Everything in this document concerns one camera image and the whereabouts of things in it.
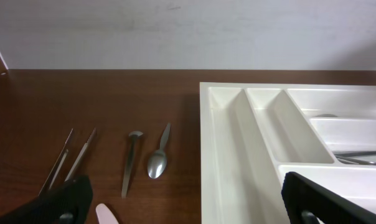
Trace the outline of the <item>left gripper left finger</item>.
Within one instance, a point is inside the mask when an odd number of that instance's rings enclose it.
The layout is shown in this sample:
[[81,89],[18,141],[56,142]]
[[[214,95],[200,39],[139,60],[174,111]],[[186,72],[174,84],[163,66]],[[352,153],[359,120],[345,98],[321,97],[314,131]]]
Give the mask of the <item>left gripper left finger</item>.
[[0,216],[0,223],[85,223],[92,200],[90,179],[81,175]]

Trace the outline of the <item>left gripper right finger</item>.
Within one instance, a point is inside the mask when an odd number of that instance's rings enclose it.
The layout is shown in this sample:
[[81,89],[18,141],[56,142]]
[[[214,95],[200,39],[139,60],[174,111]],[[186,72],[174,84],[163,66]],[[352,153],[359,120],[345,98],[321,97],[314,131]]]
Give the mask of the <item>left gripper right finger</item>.
[[281,190],[290,223],[376,224],[376,214],[297,172],[285,174]]

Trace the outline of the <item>pink plastic knife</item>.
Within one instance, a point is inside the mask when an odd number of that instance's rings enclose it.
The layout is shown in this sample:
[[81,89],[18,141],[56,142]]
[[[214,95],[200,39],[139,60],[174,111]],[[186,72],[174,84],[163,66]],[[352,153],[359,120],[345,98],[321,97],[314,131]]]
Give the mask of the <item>pink plastic knife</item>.
[[119,224],[114,214],[104,203],[98,204],[95,211],[99,224]]

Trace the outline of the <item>metal fork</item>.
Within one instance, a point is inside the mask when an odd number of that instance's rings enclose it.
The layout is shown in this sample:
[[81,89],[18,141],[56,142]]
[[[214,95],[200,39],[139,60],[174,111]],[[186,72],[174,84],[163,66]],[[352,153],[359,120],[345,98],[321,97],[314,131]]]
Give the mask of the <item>metal fork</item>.
[[376,151],[334,152],[334,155],[335,156],[342,156],[342,157],[376,156]]
[[358,164],[358,165],[366,165],[366,166],[376,166],[376,162],[371,162],[371,161],[363,161],[359,159],[353,159],[349,157],[342,157],[342,156],[336,156],[336,158],[341,161],[341,162],[351,162],[353,164]]

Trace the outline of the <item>large metal spoon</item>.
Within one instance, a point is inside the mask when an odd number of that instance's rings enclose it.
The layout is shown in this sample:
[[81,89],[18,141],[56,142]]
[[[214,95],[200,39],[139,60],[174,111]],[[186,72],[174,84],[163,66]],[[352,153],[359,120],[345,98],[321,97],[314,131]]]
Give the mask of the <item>large metal spoon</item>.
[[316,115],[316,116],[314,116],[314,118],[338,118],[338,116],[335,115],[335,114],[328,114],[328,113],[326,113],[326,114]]

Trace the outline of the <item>small teaspoon bowl down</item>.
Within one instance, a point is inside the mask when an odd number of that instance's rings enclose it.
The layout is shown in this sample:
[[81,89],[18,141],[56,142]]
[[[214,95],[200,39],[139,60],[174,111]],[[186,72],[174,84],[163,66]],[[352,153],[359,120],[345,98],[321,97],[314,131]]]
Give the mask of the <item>small teaspoon bowl down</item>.
[[148,160],[148,176],[151,179],[157,179],[166,169],[167,156],[165,153],[165,148],[169,139],[170,130],[171,124],[167,123],[160,138],[159,148],[151,154]]

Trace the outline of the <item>small teaspoon bowl up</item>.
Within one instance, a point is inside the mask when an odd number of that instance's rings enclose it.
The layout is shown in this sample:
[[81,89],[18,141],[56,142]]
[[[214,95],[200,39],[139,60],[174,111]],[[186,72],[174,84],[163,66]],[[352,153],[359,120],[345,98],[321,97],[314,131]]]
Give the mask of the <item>small teaspoon bowl up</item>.
[[122,183],[122,189],[121,189],[121,197],[126,198],[128,193],[128,187],[129,187],[129,180],[131,177],[131,172],[133,169],[133,163],[134,163],[134,155],[135,155],[135,145],[136,141],[143,135],[141,131],[132,131],[129,133],[129,138],[131,140],[130,149],[128,151],[128,155],[126,158],[125,163],[125,169],[123,174],[123,183]]

